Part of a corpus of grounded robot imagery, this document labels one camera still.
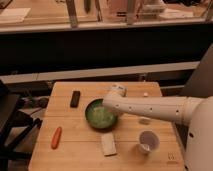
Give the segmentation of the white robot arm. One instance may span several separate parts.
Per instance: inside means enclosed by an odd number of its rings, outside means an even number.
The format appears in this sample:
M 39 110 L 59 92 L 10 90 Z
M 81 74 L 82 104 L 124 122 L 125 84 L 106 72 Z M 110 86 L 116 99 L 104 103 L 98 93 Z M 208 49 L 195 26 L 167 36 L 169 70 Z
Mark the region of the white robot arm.
M 111 86 L 103 105 L 116 113 L 128 113 L 188 126 L 185 171 L 213 171 L 213 96 L 127 97 L 121 84 Z

